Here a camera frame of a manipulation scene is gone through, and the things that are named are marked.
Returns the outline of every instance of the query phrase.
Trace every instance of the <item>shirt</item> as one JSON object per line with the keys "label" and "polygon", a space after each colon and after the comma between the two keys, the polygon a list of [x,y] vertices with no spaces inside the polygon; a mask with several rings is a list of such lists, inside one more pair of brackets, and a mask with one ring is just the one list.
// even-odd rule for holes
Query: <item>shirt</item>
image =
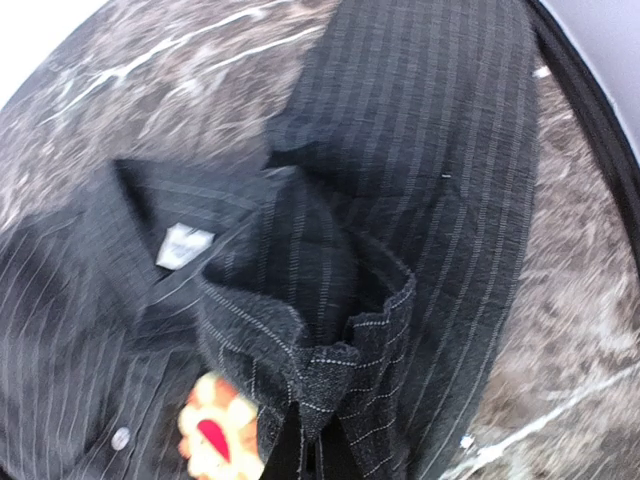
{"label": "shirt", "polygon": [[[337,413],[364,478],[437,478],[515,295],[533,52],[516,1],[345,0],[265,171],[118,161],[5,232],[6,475],[186,478],[178,411],[214,369],[261,405],[263,455],[297,401],[310,437]],[[176,223],[216,237],[170,273]]]}

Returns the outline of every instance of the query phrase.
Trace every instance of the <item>white button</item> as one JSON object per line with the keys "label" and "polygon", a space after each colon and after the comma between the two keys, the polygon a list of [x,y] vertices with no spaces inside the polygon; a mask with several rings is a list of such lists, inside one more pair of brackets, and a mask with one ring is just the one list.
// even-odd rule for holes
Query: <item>white button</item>
{"label": "white button", "polygon": [[127,446],[131,440],[131,432],[126,427],[119,428],[115,435],[111,438],[111,448],[113,448],[116,452],[119,452],[124,447]]}

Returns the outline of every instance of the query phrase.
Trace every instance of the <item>shirt label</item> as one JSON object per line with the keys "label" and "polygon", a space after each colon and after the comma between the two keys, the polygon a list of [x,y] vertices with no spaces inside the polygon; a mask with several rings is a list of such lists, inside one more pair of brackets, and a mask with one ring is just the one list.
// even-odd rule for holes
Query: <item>shirt label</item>
{"label": "shirt label", "polygon": [[214,238],[213,233],[176,223],[167,229],[156,265],[179,270],[209,248]]}

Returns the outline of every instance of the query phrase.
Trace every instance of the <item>stuffed toy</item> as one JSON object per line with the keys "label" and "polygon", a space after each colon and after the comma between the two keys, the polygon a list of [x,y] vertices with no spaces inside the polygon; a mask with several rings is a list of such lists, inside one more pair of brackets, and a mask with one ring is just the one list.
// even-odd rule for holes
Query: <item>stuffed toy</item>
{"label": "stuffed toy", "polygon": [[259,480],[257,409],[223,378],[196,382],[180,412],[180,454],[197,480]]}

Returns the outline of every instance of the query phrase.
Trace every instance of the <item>marble countertop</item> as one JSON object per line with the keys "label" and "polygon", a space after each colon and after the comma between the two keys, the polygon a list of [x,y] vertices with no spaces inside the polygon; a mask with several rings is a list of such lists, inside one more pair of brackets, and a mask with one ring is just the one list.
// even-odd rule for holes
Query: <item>marble countertop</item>
{"label": "marble countertop", "polygon": [[[110,0],[0,111],[0,228],[116,156],[209,163],[264,148],[335,0]],[[501,354],[447,480],[640,477],[640,288],[615,203],[552,76]],[[220,163],[221,168],[234,165]]]}

